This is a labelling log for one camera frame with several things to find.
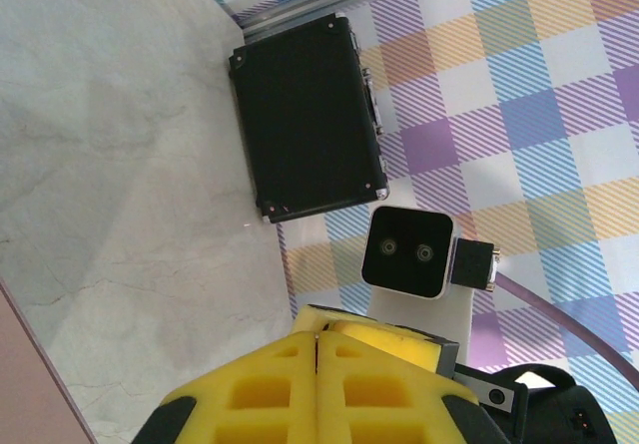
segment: checkered tablecloth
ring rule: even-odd
[[[448,212],[498,243],[505,274],[639,366],[639,0],[376,0],[344,12],[375,78],[389,202]],[[294,310],[366,311],[374,206],[279,226]],[[619,442],[638,442],[639,396],[601,357],[507,293],[477,293],[470,364],[530,361],[569,370]]]

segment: pink surface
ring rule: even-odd
[[[95,442],[1,279],[0,291],[2,443]]]

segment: yellow foam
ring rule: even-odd
[[[468,388],[333,331],[318,351],[318,444],[465,444],[441,398]]]
[[[291,333],[300,331],[320,332],[323,330],[332,329],[333,325],[338,321],[360,322],[362,324],[366,324],[378,329],[385,329],[395,334],[414,337],[415,339],[433,339],[432,337],[428,337],[424,334],[411,331],[410,329],[396,327],[392,324],[379,322],[370,317],[360,316],[358,314],[352,314],[350,312],[340,311],[337,309],[322,309],[310,305],[306,305],[302,309],[300,309],[300,312],[298,313],[298,316],[293,323],[293,329]]]
[[[336,321],[332,330],[392,354],[430,372],[437,371],[441,346],[434,342],[398,334],[390,330],[354,321]]]
[[[315,444],[316,335],[290,335],[205,374],[163,404],[197,404],[177,444]]]

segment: black suitcase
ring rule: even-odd
[[[235,50],[229,61],[265,220],[388,196],[379,113],[346,18],[300,25]]]

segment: connector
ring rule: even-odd
[[[455,247],[450,282],[492,291],[499,263],[499,249],[490,242],[459,238]]]

